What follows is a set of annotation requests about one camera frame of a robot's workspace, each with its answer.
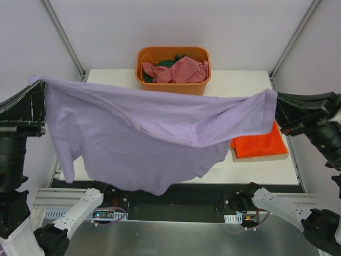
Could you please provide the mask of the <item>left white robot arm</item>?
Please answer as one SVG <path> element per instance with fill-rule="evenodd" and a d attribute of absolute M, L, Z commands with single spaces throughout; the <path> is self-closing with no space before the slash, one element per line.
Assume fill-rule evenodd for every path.
<path fill-rule="evenodd" d="M 96 208 L 112 203 L 111 187 L 94 181 L 61 217 L 42 226 L 45 209 L 31 211 L 29 192 L 18 189 L 23 174 L 28 137 L 45 134 L 44 82 L 28 85 L 1 102 L 1 253 L 5 255 L 65 255 L 78 227 Z"/>

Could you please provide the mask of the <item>lavender t shirt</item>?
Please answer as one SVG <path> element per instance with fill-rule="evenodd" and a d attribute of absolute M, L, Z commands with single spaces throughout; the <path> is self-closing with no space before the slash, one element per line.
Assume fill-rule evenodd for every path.
<path fill-rule="evenodd" d="M 277 93 L 220 98 L 31 76 L 46 84 L 48 131 L 66 182 L 81 157 L 87 175 L 162 195 L 225 160 L 231 140 L 271 132 Z"/>

